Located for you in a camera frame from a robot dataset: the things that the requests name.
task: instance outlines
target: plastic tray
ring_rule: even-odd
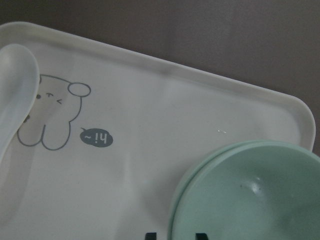
[[[175,187],[208,152],[313,147],[314,118],[293,96],[30,23],[0,26],[11,43],[42,81],[0,166],[1,240],[165,239]]]

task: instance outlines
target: speech bubble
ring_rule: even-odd
[[[100,128],[81,128],[83,132],[80,134],[82,142],[88,145],[92,145],[98,148],[105,148],[110,146],[114,139],[110,133]]]

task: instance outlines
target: bear face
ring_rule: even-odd
[[[63,148],[71,122],[80,114],[82,98],[90,93],[87,84],[41,74],[34,105],[17,131],[20,143],[29,147],[41,143],[48,150]]]

